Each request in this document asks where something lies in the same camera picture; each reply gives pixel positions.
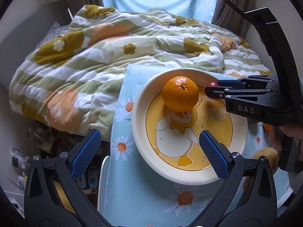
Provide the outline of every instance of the white plate rim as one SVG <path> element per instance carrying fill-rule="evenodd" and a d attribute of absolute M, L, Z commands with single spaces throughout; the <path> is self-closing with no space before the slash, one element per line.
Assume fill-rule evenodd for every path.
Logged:
<path fill-rule="evenodd" d="M 194 185 L 204 185 L 204 184 L 212 183 L 219 179 L 217 177 L 217 175 L 215 174 L 212 167 L 205 168 L 200 171 L 185 171 L 185 170 L 181 170 L 181 169 L 178 169 L 178 168 L 175 168 L 175 167 L 169 165 L 168 163 L 164 162 L 154 152 L 153 148 L 151 147 L 147 134 L 146 134 L 146 132 L 144 132 L 145 120 L 144 120 L 143 128 L 142 128 L 142 124 L 140 124 L 140 121 L 142 123 L 142 119 L 140 118 L 140 117 L 142 117 L 142 115 L 141 115 L 141 112 L 139 109 L 140 102 L 141 102 L 141 100 L 144 101 L 142 99 L 142 96 L 144 95 L 145 91 L 148 88 L 150 88 L 151 83 L 154 82 L 156 79 L 160 78 L 161 76 L 164 76 L 169 73 L 172 73 L 172 75 L 175 75 L 175 76 L 184 76 L 186 74 L 177 74 L 177 72 L 186 72 L 186 71 L 187 72 L 190 71 L 190 73 L 192 73 L 192 74 L 197 74 L 197 73 L 206 74 L 206 75 L 209 75 L 212 78 L 218 80 L 218 78 L 206 73 L 205 71 L 202 71 L 199 69 L 193 69 L 193 68 L 169 69 L 169 70 L 166 70 L 164 72 L 161 72 L 161 73 L 155 75 L 143 86 L 143 88 L 140 90 L 140 92 L 138 93 L 138 95 L 136 97 L 136 100 L 134 102 L 134 106 L 132 109 L 132 114 L 131 114 L 131 127 L 132 127 L 134 141 L 136 143 L 139 153 L 141 154 L 141 156 L 143 157 L 145 162 L 155 172 L 157 172 L 162 177 L 164 177 L 172 182 L 175 182 L 175 183 L 179 183 L 179 184 L 183 184 L 183 185 L 193 185 L 193 186 Z M 241 131 L 241 134 L 242 134 L 241 150 L 237 151 L 237 152 L 239 152 L 240 154 L 243 154 L 243 152 L 245 150 L 245 146 L 246 146 L 246 142 L 247 142 L 247 134 L 248 134 L 247 120 L 246 120 L 246 118 L 235 115 L 235 114 L 230 114 L 230 115 L 231 115 L 231 119 L 232 119 L 232 123 L 233 123 L 233 128 L 234 128 L 234 123 L 235 123 L 235 125 L 241 123 L 241 125 L 237 125 L 237 126 L 239 126 L 239 128 L 242 129 L 242 131 Z M 232 144 L 235 143 L 234 139 L 235 139 L 235 132 L 233 132 L 233 135 L 232 135 L 231 146 L 232 146 Z M 154 160 L 158 161 L 158 165 L 161 165 L 161 166 L 157 166 L 156 163 L 154 162 Z"/>

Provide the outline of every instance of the human hand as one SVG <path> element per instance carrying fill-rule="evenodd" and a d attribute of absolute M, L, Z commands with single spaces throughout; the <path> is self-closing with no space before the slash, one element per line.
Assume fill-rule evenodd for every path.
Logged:
<path fill-rule="evenodd" d="M 303 140 L 303 127 L 298 122 L 291 122 L 285 126 L 280 127 L 281 131 L 289 136 L 289 137 L 295 137 L 296 139 L 302 139 Z M 281 151 L 283 146 L 281 143 L 280 138 L 277 136 L 277 129 L 275 126 L 271 126 L 269 130 L 269 141 L 272 142 L 272 145 L 275 150 Z M 300 144 L 300 155 L 299 155 L 299 161 L 303 161 L 303 143 Z"/>

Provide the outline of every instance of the cartoon duck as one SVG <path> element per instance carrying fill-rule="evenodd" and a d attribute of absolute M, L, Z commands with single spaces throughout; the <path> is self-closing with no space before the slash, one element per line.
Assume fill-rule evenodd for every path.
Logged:
<path fill-rule="evenodd" d="M 192 127 L 197 121 L 197 108 L 202 102 L 203 99 L 199 97 L 196 106 L 187 112 L 174 112 L 163 105 L 164 118 L 156 125 L 156 145 L 163 155 L 171 158 L 179 157 L 178 166 L 192 164 L 192 160 L 186 154 L 193 143 L 199 144 Z"/>

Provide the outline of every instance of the green striped fabric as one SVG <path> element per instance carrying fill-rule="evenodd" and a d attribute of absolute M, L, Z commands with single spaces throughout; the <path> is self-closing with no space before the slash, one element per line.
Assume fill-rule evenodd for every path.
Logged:
<path fill-rule="evenodd" d="M 14 112 L 58 130 L 100 130 L 110 139 L 129 64 L 190 67 L 244 77 L 270 74 L 248 44 L 206 22 L 162 9 L 121 13 L 84 6 L 66 33 L 17 69 L 9 88 Z"/>

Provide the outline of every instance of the tabletop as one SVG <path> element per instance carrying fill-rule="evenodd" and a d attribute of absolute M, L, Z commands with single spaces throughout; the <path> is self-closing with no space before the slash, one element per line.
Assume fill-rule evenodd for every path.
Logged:
<path fill-rule="evenodd" d="M 111 137 L 111 159 L 104 201 L 103 216 L 114 226 L 173 227 L 188 226 L 207 206 L 222 184 L 222 180 L 202 186 L 173 183 L 153 171 L 143 160 L 131 131 L 131 111 L 137 93 L 156 74 L 169 69 L 165 66 L 129 65 L 120 92 Z M 209 73 L 219 79 L 235 79 Z M 248 140 L 243 157 L 263 147 L 270 147 L 269 134 L 261 123 L 248 124 Z M 280 169 L 274 174 L 277 199 L 289 188 L 287 173 Z M 243 178 L 227 212 L 233 210 L 243 188 Z"/>

